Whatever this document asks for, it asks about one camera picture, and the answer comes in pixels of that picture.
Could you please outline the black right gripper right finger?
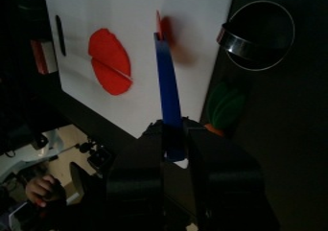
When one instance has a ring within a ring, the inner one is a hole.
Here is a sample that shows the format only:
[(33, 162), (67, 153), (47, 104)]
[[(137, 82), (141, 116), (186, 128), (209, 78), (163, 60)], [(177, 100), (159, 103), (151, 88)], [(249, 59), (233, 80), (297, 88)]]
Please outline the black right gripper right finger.
[(187, 133), (199, 231), (281, 231), (256, 159), (205, 127)]

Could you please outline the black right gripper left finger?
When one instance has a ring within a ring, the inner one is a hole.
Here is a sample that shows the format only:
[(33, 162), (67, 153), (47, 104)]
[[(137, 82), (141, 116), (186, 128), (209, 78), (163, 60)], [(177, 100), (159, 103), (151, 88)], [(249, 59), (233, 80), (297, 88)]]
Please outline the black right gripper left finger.
[(114, 231), (163, 231), (163, 125), (151, 124), (118, 154), (106, 180)]

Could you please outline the person's hand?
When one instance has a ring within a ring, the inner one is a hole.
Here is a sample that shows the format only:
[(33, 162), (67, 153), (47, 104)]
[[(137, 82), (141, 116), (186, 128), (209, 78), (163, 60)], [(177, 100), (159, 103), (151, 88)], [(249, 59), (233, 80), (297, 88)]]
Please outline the person's hand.
[(60, 181), (51, 174), (47, 174), (28, 181), (25, 195), (33, 204), (45, 207), (51, 201), (66, 199), (66, 190)]

